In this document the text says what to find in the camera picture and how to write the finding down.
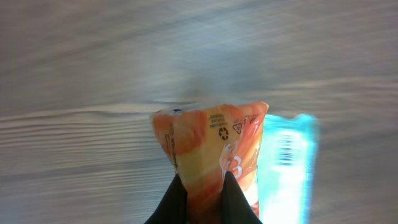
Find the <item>teal wipes packet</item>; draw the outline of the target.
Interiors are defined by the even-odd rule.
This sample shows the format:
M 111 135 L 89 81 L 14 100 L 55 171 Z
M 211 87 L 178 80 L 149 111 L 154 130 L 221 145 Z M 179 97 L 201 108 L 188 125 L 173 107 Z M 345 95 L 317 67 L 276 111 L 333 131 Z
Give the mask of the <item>teal wipes packet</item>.
M 257 159 L 259 219 L 264 224 L 308 224 L 318 151 L 318 120 L 264 118 Z

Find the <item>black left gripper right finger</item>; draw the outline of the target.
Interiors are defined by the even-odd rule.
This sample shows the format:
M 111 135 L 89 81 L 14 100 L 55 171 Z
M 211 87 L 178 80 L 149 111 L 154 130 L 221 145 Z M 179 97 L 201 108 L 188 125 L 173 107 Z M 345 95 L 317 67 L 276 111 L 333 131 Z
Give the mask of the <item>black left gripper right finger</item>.
M 221 191 L 222 224 L 262 224 L 248 204 L 233 173 L 227 171 Z

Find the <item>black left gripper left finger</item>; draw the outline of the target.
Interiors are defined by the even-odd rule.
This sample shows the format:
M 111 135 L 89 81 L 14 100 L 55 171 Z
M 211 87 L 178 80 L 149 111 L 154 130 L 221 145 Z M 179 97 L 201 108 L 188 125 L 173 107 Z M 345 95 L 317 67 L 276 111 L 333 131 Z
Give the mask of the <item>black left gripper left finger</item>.
M 175 174 L 162 200 L 145 224 L 186 224 L 187 191 Z

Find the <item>orange snack packet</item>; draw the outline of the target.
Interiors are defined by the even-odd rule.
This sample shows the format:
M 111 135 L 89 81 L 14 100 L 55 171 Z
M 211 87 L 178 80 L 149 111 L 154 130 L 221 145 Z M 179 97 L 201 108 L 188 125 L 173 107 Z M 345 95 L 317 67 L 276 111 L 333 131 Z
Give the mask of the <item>orange snack packet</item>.
M 160 110 L 151 117 L 154 136 L 187 191 L 190 223 L 219 223 L 224 177 L 231 172 L 258 215 L 256 185 L 263 121 L 263 101 L 210 108 Z

